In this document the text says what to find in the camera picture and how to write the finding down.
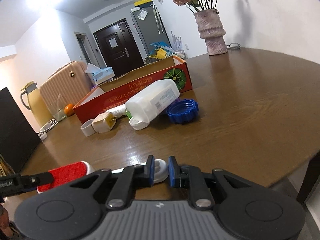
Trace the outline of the red and white lint brush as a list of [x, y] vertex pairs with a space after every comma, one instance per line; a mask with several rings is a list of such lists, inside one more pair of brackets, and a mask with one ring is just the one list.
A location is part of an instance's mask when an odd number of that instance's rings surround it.
[[[50, 170], [49, 173], [53, 176], [53, 182], [50, 184], [37, 187], [38, 193], [44, 193], [50, 189], [71, 182], [73, 180], [84, 177], [95, 172], [95, 169], [86, 161], [79, 161]], [[162, 159], [155, 160], [155, 172], [153, 183], [161, 183], [169, 176], [168, 165]]]

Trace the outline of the blue plastic cap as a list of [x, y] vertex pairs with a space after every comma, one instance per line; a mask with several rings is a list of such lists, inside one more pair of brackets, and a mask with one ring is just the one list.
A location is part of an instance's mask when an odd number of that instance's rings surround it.
[[183, 99], [170, 105], [167, 115], [174, 124], [187, 124], [198, 117], [199, 106], [193, 99]]

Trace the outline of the white spray bottle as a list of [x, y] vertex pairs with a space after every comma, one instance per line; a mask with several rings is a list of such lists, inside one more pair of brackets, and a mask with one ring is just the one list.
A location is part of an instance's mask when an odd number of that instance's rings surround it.
[[105, 112], [112, 113], [116, 119], [121, 118], [122, 116], [126, 116], [126, 106], [125, 104], [122, 104], [111, 109], [107, 109]]

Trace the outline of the small white cup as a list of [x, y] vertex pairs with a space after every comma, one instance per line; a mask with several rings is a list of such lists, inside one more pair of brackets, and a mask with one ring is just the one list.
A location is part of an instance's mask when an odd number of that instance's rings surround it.
[[92, 126], [93, 121], [94, 121], [94, 119], [89, 119], [84, 124], [82, 124], [81, 127], [80, 127], [82, 133], [86, 137], [90, 137], [90, 136], [92, 136], [93, 134], [96, 133], [95, 129]]

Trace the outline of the white plastic jug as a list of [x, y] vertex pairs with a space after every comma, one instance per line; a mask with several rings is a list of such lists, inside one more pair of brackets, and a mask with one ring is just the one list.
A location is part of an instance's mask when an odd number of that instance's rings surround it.
[[126, 109], [133, 118], [151, 122], [180, 96], [180, 91], [171, 79], [158, 80], [131, 97]]

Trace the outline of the black paper bag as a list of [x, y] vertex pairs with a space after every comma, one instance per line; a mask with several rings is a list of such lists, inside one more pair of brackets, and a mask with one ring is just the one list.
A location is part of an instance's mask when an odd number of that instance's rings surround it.
[[40, 138], [23, 115], [7, 88], [0, 97], [1, 156], [14, 172], [23, 169]]

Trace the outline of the white round lid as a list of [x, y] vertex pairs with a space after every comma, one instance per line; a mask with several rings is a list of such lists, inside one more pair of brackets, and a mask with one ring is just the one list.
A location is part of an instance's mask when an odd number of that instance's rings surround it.
[[145, 129], [149, 126], [150, 122], [143, 122], [141, 120], [137, 120], [135, 119], [134, 117], [132, 117], [130, 120], [129, 120], [129, 124], [130, 126], [136, 130], [136, 131], [140, 131], [142, 129]]

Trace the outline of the yellow thermos jug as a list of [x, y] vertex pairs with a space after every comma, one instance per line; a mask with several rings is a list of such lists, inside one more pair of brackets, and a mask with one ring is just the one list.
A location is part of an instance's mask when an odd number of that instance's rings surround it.
[[31, 81], [21, 89], [20, 100], [22, 105], [31, 111], [40, 127], [43, 127], [53, 119], [36, 82]]

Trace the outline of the red cardboard pumpkin box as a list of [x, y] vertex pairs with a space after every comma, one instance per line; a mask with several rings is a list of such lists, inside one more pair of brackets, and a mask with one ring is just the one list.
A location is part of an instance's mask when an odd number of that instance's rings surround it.
[[106, 110], [124, 104], [146, 86], [162, 79], [173, 80], [181, 93], [193, 88], [187, 63], [178, 56], [171, 56], [100, 84], [82, 98], [73, 111], [84, 124]]

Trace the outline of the clear glass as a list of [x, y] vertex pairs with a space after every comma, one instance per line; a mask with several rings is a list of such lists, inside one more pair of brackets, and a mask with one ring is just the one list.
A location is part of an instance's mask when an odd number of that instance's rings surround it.
[[62, 95], [59, 93], [56, 100], [53, 102], [53, 117], [57, 122], [60, 122], [67, 117], [64, 109], [65, 107], [62, 102]]

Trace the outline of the orange fruit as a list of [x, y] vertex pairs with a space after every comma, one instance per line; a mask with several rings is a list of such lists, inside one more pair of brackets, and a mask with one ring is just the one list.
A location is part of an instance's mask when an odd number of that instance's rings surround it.
[[65, 106], [64, 113], [67, 117], [74, 115], [73, 107], [74, 107], [74, 105], [71, 103]]

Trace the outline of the tissue pack blue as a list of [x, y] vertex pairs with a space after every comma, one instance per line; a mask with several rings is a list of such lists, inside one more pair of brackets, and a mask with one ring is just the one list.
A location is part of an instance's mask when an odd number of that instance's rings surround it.
[[115, 77], [112, 67], [101, 69], [91, 63], [87, 65], [86, 74], [88, 74], [95, 85], [100, 85]]

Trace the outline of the pink ribbed suitcase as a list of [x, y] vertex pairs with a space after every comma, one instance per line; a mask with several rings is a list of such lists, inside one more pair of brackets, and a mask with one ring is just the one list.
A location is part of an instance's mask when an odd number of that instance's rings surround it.
[[62, 95], [64, 106], [76, 105], [93, 87], [86, 74], [87, 64], [82, 61], [72, 61], [58, 69], [41, 86], [40, 94], [53, 115], [53, 102], [58, 94]]

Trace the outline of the yellow blue toy pile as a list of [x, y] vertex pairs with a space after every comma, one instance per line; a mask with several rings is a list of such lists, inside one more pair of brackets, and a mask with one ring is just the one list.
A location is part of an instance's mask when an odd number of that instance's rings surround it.
[[148, 56], [150, 60], [162, 60], [171, 56], [177, 56], [184, 60], [187, 58], [184, 50], [174, 50], [163, 41], [151, 43], [150, 47], [151, 51]]

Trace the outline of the dark entrance door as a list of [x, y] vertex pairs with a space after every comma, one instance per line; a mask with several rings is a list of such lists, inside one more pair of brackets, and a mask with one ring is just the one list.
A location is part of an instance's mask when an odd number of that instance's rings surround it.
[[94, 33], [95, 40], [107, 66], [116, 77], [144, 66], [144, 61], [125, 19]]

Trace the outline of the eyeglasses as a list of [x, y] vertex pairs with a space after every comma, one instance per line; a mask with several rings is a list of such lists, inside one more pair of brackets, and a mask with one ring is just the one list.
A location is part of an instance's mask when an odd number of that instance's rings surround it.
[[227, 49], [230, 51], [239, 50], [241, 45], [239, 43], [233, 42], [227, 45]]

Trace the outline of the grey refrigerator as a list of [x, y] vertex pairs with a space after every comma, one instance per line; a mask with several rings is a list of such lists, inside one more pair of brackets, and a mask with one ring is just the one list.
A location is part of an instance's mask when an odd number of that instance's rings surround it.
[[154, 3], [146, 3], [131, 10], [131, 18], [147, 54], [148, 63], [157, 61], [154, 43], [171, 46], [167, 32]]

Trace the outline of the pink textured vase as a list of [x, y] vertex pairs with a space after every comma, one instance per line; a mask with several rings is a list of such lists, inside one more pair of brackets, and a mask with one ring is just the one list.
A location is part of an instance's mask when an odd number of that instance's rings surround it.
[[223, 36], [226, 34], [216, 9], [206, 9], [194, 13], [200, 38], [206, 43], [209, 56], [227, 53]]

